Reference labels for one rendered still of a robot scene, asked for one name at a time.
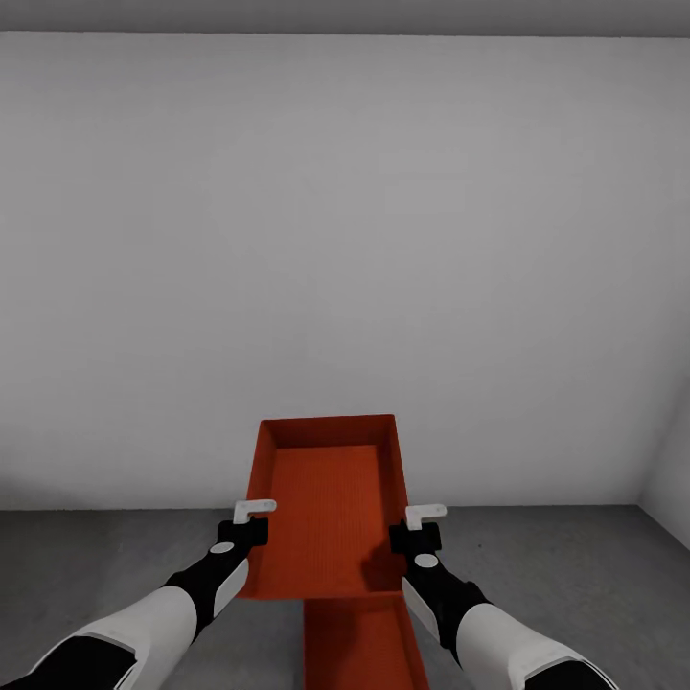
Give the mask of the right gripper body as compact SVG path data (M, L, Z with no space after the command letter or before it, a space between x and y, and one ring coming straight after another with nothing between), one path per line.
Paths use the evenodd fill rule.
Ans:
M393 552L404 552L412 542L427 542L433 552L442 551L439 526L436 522L421 523L422 530L409 530L405 523L389 527Z

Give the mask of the storage box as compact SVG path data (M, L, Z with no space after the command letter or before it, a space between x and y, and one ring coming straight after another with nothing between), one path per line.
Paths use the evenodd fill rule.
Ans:
M352 685L430 690L403 596L303 600L303 690Z
M403 596L407 522L395 414L262 420L246 500L274 499L268 543L253 546L241 599Z

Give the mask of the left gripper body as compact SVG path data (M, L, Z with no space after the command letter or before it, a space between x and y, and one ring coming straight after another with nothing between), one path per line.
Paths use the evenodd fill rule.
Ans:
M218 542L224 537L240 533L247 538L250 549L253 546L267 545L268 518L252 518L246 524L234 524L233 521L222 521L218 525Z

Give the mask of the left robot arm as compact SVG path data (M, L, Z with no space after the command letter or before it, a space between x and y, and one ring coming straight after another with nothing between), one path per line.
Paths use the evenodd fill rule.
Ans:
M267 545L268 518L248 514L276 508L274 499L237 501L207 557L134 605L72 633L27 677L0 690L160 690L203 628L241 592L250 549Z

